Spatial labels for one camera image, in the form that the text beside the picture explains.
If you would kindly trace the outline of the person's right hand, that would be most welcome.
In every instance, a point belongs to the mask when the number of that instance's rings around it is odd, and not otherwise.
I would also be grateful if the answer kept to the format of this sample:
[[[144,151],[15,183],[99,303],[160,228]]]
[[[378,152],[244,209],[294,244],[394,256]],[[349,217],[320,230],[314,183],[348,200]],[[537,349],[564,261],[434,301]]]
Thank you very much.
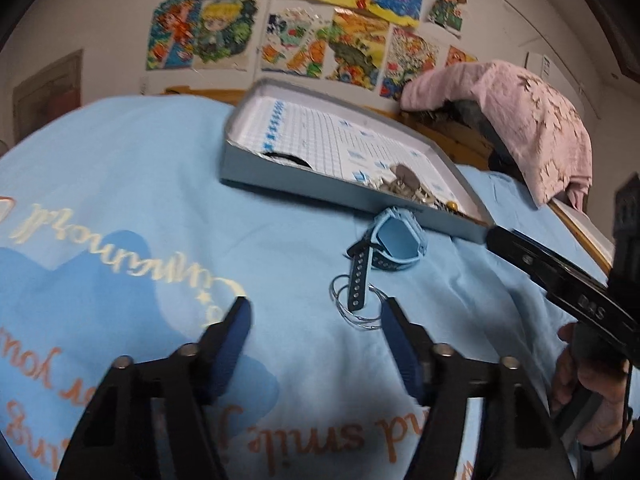
[[[639,473],[639,422],[630,418],[627,379],[595,370],[572,356],[570,343],[576,323],[558,330],[565,348],[558,356],[550,390],[553,411],[570,403],[577,385],[597,393],[602,401],[597,411],[577,434],[590,464],[580,474],[583,479],[632,479]]]

